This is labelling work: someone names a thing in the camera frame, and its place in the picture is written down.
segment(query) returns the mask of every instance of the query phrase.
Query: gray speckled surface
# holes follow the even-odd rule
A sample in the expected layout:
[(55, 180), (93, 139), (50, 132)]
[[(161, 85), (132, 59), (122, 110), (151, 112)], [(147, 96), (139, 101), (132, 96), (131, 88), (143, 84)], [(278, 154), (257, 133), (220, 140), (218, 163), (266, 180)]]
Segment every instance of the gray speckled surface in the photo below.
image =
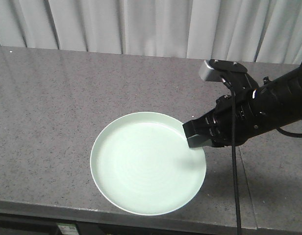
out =
[[(258, 77), (272, 74), (275, 68), (283, 73), (296, 67), (244, 65)], [(186, 206), (162, 216), (143, 217), (121, 211), (100, 194), (90, 173), (92, 144), (114, 119), (153, 111), (186, 122), (212, 109), (215, 99), (228, 91), (222, 84), (202, 82), (200, 66), (200, 60), (191, 59), (0, 47), (0, 212), (235, 234), (230, 148), (205, 148), (207, 174), (201, 190)], [(302, 169), (296, 168), (302, 162), (302, 152), (291, 152), (291, 143), (296, 140), (291, 142), (276, 134), (277, 147), (271, 148), (263, 144), (264, 137), (241, 147), (252, 200), (239, 151), (237, 155), (244, 234), (267, 232), (255, 230), (257, 227), (274, 233), (289, 228), (302, 232), (302, 219), (291, 220), (302, 206), (294, 206), (291, 201), (278, 204), (270, 194), (271, 201), (261, 204), (258, 195), (266, 197), (266, 193), (281, 188), (276, 185), (278, 181), (271, 188), (252, 181), (265, 169), (263, 165), (273, 164), (266, 166), (268, 169), (276, 166), (269, 154), (279, 156), (288, 149), (300, 159), (288, 161), (288, 166), (301, 182), (290, 196), (302, 197)], [(285, 149), (281, 150), (278, 143), (283, 140)], [(261, 146), (255, 148), (253, 143)], [(271, 179), (279, 174), (283, 176), (279, 179), (288, 178), (278, 168), (261, 176)], [(279, 189), (281, 193), (288, 190), (285, 185)], [(273, 210), (275, 205), (285, 206), (289, 218), (281, 215), (277, 221), (276, 213), (281, 211)], [(293, 224), (286, 226), (286, 221)]]

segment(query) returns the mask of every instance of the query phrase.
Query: granite countertop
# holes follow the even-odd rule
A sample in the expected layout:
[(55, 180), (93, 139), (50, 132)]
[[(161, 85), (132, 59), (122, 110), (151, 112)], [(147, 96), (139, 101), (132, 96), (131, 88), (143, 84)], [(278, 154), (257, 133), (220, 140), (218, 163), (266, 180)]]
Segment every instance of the granite countertop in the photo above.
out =
[[(118, 117), (152, 111), (186, 122), (214, 108), (228, 91), (200, 80), (201, 63), (0, 47), (0, 212), (235, 234), (230, 147), (205, 147), (199, 193), (161, 216), (137, 216), (110, 204), (89, 167), (95, 138)], [(258, 82), (298, 67), (242, 64)], [(240, 146), (237, 160), (244, 234), (302, 234), (302, 139), (272, 131)]]

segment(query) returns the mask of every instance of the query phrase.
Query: sticker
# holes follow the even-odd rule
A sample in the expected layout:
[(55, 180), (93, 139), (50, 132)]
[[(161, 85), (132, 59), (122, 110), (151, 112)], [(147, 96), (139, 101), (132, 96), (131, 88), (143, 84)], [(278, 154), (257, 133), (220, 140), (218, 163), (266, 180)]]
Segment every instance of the sticker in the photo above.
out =
[(63, 235), (79, 235), (75, 224), (57, 223), (57, 226)]

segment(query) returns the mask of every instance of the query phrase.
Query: white plate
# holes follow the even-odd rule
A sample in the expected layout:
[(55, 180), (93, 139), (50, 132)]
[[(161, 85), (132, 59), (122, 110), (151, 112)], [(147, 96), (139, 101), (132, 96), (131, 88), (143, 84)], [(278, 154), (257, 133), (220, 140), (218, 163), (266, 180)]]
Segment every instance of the white plate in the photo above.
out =
[(97, 137), (90, 168), (100, 192), (124, 211), (160, 215), (187, 204), (206, 172), (202, 148), (190, 149), (182, 123), (141, 112), (110, 123)]

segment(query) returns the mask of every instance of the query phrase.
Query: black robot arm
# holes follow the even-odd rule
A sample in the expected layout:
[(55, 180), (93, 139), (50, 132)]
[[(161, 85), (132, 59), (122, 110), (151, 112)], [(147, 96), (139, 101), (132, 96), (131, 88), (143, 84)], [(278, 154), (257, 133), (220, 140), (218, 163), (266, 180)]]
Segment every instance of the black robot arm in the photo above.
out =
[[(249, 138), (302, 119), (302, 63), (299, 68), (259, 87), (239, 63), (205, 61), (206, 81), (222, 81), (235, 93), (235, 145)], [(216, 107), (198, 119), (183, 124), (189, 147), (224, 147), (231, 143), (232, 106), (230, 95), (216, 100)]]

